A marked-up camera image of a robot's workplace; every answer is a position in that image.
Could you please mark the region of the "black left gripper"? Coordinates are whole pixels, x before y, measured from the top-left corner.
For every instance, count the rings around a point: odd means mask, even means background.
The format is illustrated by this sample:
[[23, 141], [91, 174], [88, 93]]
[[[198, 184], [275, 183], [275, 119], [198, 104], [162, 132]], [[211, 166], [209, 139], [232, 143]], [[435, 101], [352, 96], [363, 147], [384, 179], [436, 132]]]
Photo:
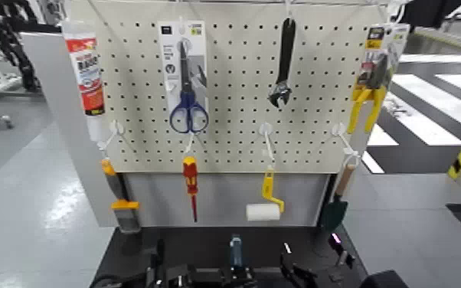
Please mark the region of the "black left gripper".
[[[296, 288], [318, 288], [317, 274], [311, 270], [293, 264], [293, 273], [289, 268], [287, 256], [280, 254], [280, 272], [284, 279], [293, 283]], [[199, 270], [191, 264], [181, 264], [165, 270], [165, 242], [159, 239], [155, 246], [155, 253], [151, 255], [149, 268], [149, 287], [163, 287], [166, 280], [167, 287], [174, 288], [221, 288], [223, 280], [219, 270]]]

